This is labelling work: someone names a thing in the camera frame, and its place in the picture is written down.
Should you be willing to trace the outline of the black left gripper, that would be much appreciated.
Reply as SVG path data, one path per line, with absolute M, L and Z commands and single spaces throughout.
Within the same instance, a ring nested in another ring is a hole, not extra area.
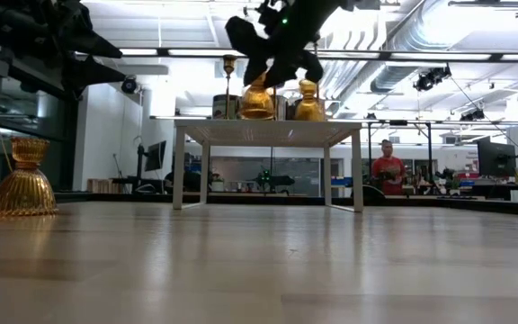
M 91 30 L 89 10 L 80 0 L 0 0 L 0 47 L 14 59 L 35 61 L 64 90 L 78 97 L 91 85 L 116 83 L 120 72 L 92 56 L 120 59 L 122 52 Z

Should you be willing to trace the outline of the silver ventilation duct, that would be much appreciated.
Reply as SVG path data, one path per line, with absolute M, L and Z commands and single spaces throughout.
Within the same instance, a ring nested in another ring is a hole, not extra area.
M 461 37 L 445 36 L 443 19 L 450 0 L 365 0 L 380 9 L 337 9 L 322 27 L 322 50 L 447 50 Z M 350 91 L 375 79 L 378 61 L 330 63 L 321 81 L 321 96 L 345 100 Z

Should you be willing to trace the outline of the white perforated shelf riser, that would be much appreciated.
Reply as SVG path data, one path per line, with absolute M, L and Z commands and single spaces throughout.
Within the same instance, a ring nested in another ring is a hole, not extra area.
M 348 121 L 255 121 L 255 120 L 181 120 L 174 121 L 174 192 L 173 208 L 185 209 L 183 203 L 184 145 L 187 138 L 202 146 L 200 203 L 207 202 L 207 186 L 212 147 L 266 147 L 322 149 L 325 160 L 325 206 L 333 208 L 331 196 L 331 148 L 352 139 L 351 162 L 353 206 L 351 212 L 363 212 L 362 125 Z

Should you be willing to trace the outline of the black pole stand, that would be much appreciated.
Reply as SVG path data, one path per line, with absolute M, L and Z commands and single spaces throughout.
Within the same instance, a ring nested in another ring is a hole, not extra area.
M 428 150 L 428 164 L 427 164 L 427 181 L 430 184 L 433 181 L 433 143 L 432 143 L 432 124 L 428 121 L 405 121 L 405 120 L 378 120 L 380 124 L 388 124 L 389 126 L 408 126 L 409 124 L 415 126 L 420 133 L 427 138 L 427 150 Z M 369 177 L 370 181 L 376 184 L 376 181 L 371 177 L 371 165 L 370 162 Z

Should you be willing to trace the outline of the black round ceiling spotlight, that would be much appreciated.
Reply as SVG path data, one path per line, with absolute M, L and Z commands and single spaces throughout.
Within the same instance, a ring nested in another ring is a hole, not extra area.
M 141 90 L 137 77 L 134 75 L 125 76 L 121 82 L 121 91 L 127 95 L 137 94 Z

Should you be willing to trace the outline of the black computer monitor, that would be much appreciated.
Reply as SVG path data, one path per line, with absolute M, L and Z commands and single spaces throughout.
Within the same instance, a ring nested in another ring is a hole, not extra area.
M 515 176 L 515 147 L 508 144 L 479 140 L 478 172 L 480 176 Z
M 157 144 L 153 144 L 147 148 L 146 151 L 146 163 L 144 165 L 144 170 L 148 171 L 156 171 L 162 168 L 164 158 L 165 158 L 165 147 L 166 141 L 158 142 Z

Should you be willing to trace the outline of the wooden crates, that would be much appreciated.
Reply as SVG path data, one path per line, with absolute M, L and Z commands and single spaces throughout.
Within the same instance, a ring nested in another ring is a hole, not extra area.
M 92 194 L 111 194 L 113 182 L 111 179 L 89 178 L 86 190 Z

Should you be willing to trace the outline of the short gold candlestick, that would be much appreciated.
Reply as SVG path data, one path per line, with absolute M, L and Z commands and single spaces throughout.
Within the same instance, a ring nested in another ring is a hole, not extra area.
M 225 119 L 229 120 L 229 106 L 230 106 L 230 80 L 231 75 L 235 71 L 235 63 L 237 57 L 234 55 L 226 54 L 222 57 L 223 70 L 226 74 L 226 94 L 225 94 Z

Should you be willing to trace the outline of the silver mercury glass votive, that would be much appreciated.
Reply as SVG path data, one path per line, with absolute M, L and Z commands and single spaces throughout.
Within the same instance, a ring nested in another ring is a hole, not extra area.
M 241 97 L 238 95 L 215 95 L 212 103 L 212 118 L 214 120 L 236 120 L 240 101 Z
M 275 120 L 285 121 L 287 119 L 288 101 L 282 95 L 276 95 L 274 99 L 275 104 Z

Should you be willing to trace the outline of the amber ribbed glass candle holder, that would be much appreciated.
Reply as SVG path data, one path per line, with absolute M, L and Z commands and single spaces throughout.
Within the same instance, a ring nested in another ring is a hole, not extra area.
M 299 82 L 299 90 L 302 95 L 297 104 L 294 119 L 305 122 L 322 122 L 324 120 L 323 109 L 316 99 L 316 84 L 307 79 Z
M 0 184 L 0 217 L 50 216 L 58 207 L 48 178 L 40 171 L 49 141 L 11 138 L 15 169 Z
M 266 73 L 263 72 L 244 92 L 239 109 L 241 119 L 261 121 L 273 119 L 274 104 L 263 84 L 265 76 Z

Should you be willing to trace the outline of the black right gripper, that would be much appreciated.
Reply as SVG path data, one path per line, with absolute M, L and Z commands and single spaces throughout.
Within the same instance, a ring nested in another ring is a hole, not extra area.
M 314 53 L 306 50 L 309 43 L 319 39 L 319 31 L 344 0 L 264 0 L 258 7 L 259 23 L 268 35 L 267 54 L 248 56 L 244 86 L 250 86 L 267 70 L 266 88 L 279 86 L 296 78 L 298 69 L 306 70 L 305 78 L 313 82 Z

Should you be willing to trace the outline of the black aluminium table frame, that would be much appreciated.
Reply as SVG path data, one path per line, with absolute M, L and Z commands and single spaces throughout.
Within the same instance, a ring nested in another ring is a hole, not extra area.
M 133 202 L 133 203 L 171 203 L 171 195 L 162 194 L 123 194 L 123 193 L 56 193 L 57 203 L 82 202 Z M 275 196 L 275 195 L 209 195 L 207 203 L 211 204 L 244 204 L 244 205 L 284 205 L 284 206 L 323 206 L 322 197 L 307 196 Z M 518 202 L 501 202 L 467 199 L 447 199 L 435 196 L 418 198 L 386 198 L 382 200 L 363 201 L 365 207 L 429 207 L 450 208 L 476 212 L 495 212 L 518 215 Z

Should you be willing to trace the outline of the black track light cluster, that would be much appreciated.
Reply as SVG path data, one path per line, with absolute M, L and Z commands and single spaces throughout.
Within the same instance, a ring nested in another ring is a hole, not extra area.
M 483 109 L 477 108 L 470 112 L 463 113 L 460 116 L 461 122 L 475 122 L 475 121 L 481 121 L 486 118 L 485 112 Z
M 451 69 L 449 66 L 434 67 L 425 73 L 420 73 L 417 80 L 413 83 L 413 88 L 418 92 L 429 91 L 450 76 Z

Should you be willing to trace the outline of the long ceiling light strip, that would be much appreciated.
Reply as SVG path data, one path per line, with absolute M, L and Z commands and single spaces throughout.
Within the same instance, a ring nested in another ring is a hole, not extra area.
M 218 59 L 225 55 L 245 58 L 246 55 L 221 48 L 123 48 L 124 58 L 177 58 Z M 389 50 L 339 50 L 319 49 L 317 56 L 323 60 L 364 60 L 393 62 L 438 63 L 505 63 L 518 64 L 518 52 L 460 52 L 460 51 L 389 51 Z

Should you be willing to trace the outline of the person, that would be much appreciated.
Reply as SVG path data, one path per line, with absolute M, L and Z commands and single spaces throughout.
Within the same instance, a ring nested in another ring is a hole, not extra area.
M 371 177 L 385 195 L 402 195 L 406 168 L 402 160 L 393 155 L 392 142 L 381 142 L 382 156 L 371 165 Z

